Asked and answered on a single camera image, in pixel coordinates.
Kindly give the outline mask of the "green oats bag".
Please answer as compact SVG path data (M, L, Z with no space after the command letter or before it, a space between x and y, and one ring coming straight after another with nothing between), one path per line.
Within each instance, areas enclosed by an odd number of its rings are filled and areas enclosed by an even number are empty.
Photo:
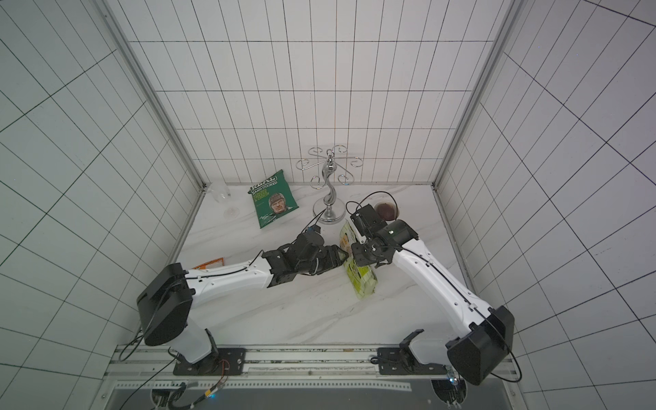
M359 299L369 297L375 292L378 284L378 278L373 268L370 266L357 266L355 263L352 244L356 243L355 229L351 222L346 220L340 230L339 246L348 253L348 259L345 262L345 269L352 283L355 294Z

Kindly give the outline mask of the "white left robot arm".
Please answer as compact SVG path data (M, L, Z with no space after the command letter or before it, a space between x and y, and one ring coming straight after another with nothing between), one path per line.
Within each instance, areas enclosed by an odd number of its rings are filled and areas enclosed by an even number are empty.
M348 257L347 251L326 245L319 232L310 230L241 264L189 270L178 262L167 265L137 298L141 342L171 348L182 367L199 374L221 357L208 327L191 317L193 309L237 291L284 285L298 275L321 275L340 268Z

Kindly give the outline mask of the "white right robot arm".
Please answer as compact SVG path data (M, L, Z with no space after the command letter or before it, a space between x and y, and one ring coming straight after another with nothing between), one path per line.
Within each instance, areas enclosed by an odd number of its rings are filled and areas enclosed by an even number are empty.
M405 221L352 217L357 241L351 245L359 266L388 263L401 268L445 312L454 335L445 343L451 367L466 382L480 385L512 354L515 319L473 294L429 251Z

